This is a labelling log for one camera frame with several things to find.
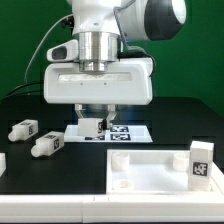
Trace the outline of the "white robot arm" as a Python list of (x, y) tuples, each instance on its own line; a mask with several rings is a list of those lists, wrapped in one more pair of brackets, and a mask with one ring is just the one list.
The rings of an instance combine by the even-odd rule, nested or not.
[[(130, 41), (170, 40), (186, 20), (185, 0), (67, 0), (72, 39), (51, 48), (44, 77), (49, 103), (73, 104), (80, 136), (100, 136), (118, 105), (147, 105), (153, 97), (153, 58)], [(106, 118), (81, 115), (84, 104), (106, 105)]]

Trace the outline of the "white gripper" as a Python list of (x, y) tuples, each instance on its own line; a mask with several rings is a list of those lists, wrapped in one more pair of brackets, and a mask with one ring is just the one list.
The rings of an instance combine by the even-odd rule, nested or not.
[(149, 104), (153, 98), (150, 58), (129, 58), (110, 63), (103, 73), (80, 72), (77, 63), (55, 63), (47, 67), (44, 97), (48, 103), (75, 104), (78, 119), (82, 104), (111, 104), (103, 120), (108, 130), (116, 117), (114, 104)]

